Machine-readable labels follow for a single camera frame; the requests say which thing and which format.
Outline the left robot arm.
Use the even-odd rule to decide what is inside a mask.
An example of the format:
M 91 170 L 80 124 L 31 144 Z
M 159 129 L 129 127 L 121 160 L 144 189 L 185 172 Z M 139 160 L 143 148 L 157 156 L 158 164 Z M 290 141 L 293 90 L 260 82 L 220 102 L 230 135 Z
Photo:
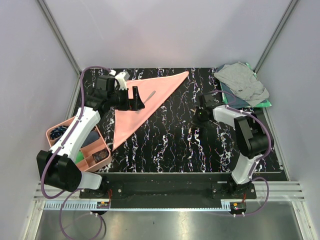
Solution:
M 144 109 L 137 86 L 133 86 L 133 97 L 129 97 L 128 79 L 129 73 L 126 71 L 117 75 L 109 73 L 96 79 L 91 94 L 85 95 L 84 89 L 80 89 L 81 106 L 70 126 L 50 150 L 41 150 L 36 157 L 41 192 L 45 198 L 51 199 L 45 185 L 62 192 L 90 189 L 97 198 L 103 198 L 108 193 L 102 176 L 81 171 L 75 164 L 75 158 L 89 133 L 111 108 L 120 111 Z

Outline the pink satin napkin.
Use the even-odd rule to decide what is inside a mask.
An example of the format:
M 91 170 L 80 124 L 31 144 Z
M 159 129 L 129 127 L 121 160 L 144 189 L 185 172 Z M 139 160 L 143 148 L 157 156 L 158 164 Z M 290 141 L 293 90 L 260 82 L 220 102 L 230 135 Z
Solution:
M 188 76 L 189 72 L 184 71 L 171 76 L 129 80 L 128 95 L 135 100 L 130 106 L 136 107 L 139 103 L 143 106 L 138 110 L 115 111 L 112 149 L 116 150 L 141 127 Z

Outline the silver fork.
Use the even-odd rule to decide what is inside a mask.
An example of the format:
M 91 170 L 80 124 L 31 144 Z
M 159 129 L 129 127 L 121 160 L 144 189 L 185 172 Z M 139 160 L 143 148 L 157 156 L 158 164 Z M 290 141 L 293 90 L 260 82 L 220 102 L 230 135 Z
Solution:
M 145 105 L 145 104 L 155 95 L 155 93 L 156 93 L 156 90 L 153 90 L 153 91 L 150 93 L 150 95 L 147 97 L 147 99 L 143 102 L 143 104 Z

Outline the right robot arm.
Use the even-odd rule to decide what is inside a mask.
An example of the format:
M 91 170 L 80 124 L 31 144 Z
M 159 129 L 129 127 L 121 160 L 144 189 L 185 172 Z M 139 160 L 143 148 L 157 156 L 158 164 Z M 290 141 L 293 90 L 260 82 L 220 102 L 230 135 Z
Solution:
M 212 191 L 222 196 L 241 198 L 250 191 L 253 173 L 260 160 L 269 155 L 274 145 L 265 117 L 216 102 L 214 96 L 208 93 L 199 97 L 193 122 L 200 128 L 205 127 L 207 122 L 221 122 L 235 129 L 239 150 L 236 166 L 227 183 Z

